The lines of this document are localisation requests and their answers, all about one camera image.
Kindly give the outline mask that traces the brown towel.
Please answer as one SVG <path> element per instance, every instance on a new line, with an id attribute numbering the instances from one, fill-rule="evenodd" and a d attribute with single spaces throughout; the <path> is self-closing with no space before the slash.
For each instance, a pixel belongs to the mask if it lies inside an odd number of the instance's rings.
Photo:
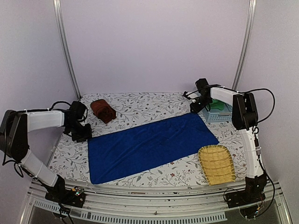
<path id="1" fill-rule="evenodd" d="M 98 99 L 90 104 L 93 114 L 105 124 L 116 118 L 116 111 L 104 99 Z"/>

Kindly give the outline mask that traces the blue towel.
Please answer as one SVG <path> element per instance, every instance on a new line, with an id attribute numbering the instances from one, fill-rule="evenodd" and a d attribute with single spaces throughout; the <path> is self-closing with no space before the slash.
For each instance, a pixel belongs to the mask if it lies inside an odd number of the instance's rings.
<path id="1" fill-rule="evenodd" d="M 163 119 L 88 140 L 92 184 L 102 184 L 195 154 L 219 141 L 194 113 Z"/>

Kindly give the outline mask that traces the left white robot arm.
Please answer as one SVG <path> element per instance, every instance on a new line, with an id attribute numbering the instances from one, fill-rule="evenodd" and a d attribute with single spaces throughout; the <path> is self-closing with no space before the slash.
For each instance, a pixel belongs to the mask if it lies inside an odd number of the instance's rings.
<path id="1" fill-rule="evenodd" d="M 47 190 L 45 198 L 60 206 L 82 208 L 86 195 L 80 187 L 66 189 L 65 180 L 55 174 L 30 150 L 28 133 L 46 128 L 64 127 L 74 142 L 92 137 L 90 124 L 84 124 L 84 114 L 72 110 L 7 110 L 0 126 L 0 149 L 5 157 L 3 164 L 12 162 L 20 175 L 28 174 Z"/>

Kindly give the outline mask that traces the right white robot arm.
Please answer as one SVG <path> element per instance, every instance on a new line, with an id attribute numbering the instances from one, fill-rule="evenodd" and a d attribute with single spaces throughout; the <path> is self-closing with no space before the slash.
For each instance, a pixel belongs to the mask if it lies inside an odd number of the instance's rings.
<path id="1" fill-rule="evenodd" d="M 262 165 L 261 147 L 258 140 L 258 114 L 254 95 L 238 92 L 223 86 L 205 85 L 197 90 L 200 93 L 185 92 L 190 99 L 190 111 L 199 113 L 213 100 L 232 106 L 232 124 L 239 131 L 245 152 L 247 171 L 245 190 L 229 192 L 224 195 L 229 208 L 263 201 L 264 187 L 267 184 L 266 171 Z"/>

